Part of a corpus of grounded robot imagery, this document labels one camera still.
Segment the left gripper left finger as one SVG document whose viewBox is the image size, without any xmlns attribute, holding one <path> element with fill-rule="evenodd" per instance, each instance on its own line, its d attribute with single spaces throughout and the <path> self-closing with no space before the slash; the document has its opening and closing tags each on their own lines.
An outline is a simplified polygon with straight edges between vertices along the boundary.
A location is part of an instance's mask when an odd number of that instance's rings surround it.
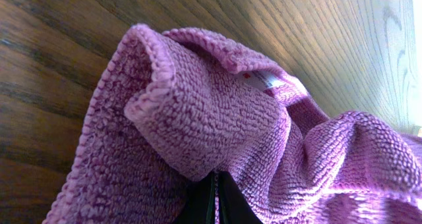
<svg viewBox="0 0 422 224">
<path fill-rule="evenodd" d="M 215 224 L 215 173 L 188 187 L 188 200 L 173 224 Z"/>
</svg>

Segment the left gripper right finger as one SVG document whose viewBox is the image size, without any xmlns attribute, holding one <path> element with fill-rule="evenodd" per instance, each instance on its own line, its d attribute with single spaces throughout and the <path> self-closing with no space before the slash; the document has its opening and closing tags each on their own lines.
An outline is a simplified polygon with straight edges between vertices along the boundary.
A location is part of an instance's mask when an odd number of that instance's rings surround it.
<svg viewBox="0 0 422 224">
<path fill-rule="evenodd" d="M 218 175 L 218 198 L 220 224 L 262 224 L 226 171 Z"/>
</svg>

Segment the purple microfiber cloth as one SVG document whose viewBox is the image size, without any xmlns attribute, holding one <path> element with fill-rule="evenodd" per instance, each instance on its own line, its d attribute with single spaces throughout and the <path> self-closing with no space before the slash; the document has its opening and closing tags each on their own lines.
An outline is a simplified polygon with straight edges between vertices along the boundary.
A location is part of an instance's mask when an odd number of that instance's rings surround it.
<svg viewBox="0 0 422 224">
<path fill-rule="evenodd" d="M 421 139 L 328 117 L 276 62 L 200 28 L 132 26 L 90 100 L 46 223 L 173 223 L 233 177 L 263 223 L 420 223 Z"/>
</svg>

